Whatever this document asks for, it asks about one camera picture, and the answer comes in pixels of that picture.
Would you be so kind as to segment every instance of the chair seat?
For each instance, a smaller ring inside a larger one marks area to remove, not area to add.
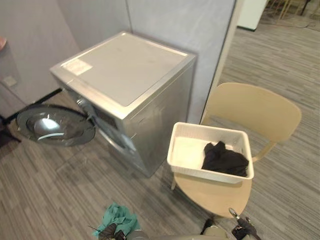
[[[252,186],[252,180],[231,184],[181,173],[174,173],[174,180],[196,204],[225,218],[232,218],[229,208],[233,208],[238,214],[243,212],[249,200]]]

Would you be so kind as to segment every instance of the open washer door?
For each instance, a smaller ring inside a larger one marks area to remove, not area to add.
[[[73,109],[52,105],[32,105],[22,110],[16,123],[26,138],[40,144],[74,146],[89,142],[95,126],[87,116]]]

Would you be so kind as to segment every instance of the teal towel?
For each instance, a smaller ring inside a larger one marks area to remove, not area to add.
[[[116,224],[115,232],[117,233],[122,230],[124,235],[129,234],[133,230],[140,229],[137,215],[131,215],[126,206],[119,206],[115,202],[107,208],[102,218],[102,224],[97,229],[103,231],[107,226],[113,223]],[[99,231],[95,231],[93,235],[98,237]]]

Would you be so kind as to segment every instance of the laundry basket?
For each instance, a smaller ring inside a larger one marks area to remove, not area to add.
[[[201,169],[206,144],[215,145],[219,141],[225,143],[226,149],[246,157],[249,161],[246,177]],[[175,173],[224,183],[236,184],[254,177],[248,135],[239,130],[177,122],[172,131],[167,162]]]

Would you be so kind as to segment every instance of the wall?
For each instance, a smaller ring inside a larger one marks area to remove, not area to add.
[[[49,68],[118,32],[130,30],[125,0],[2,0],[0,114],[12,115],[59,86]]]
[[[125,0],[57,0],[81,50],[131,31]]]
[[[132,29],[134,34],[197,54],[188,121],[199,123],[234,3],[235,0],[2,0],[0,35],[8,38],[10,53],[0,58],[0,81],[13,76],[17,84],[10,87],[11,99],[18,96],[14,99],[28,105],[58,88],[49,73],[51,66]]]
[[[134,34],[197,54],[188,122],[199,123],[234,0],[127,0]]]
[[[256,30],[267,0],[244,0],[238,20],[238,26]]]
[[[26,105],[58,88],[49,68],[79,51],[53,0],[1,0],[0,34],[8,40],[0,57],[0,81],[7,76],[17,81],[10,87],[13,95],[2,91],[1,96],[16,95]]]

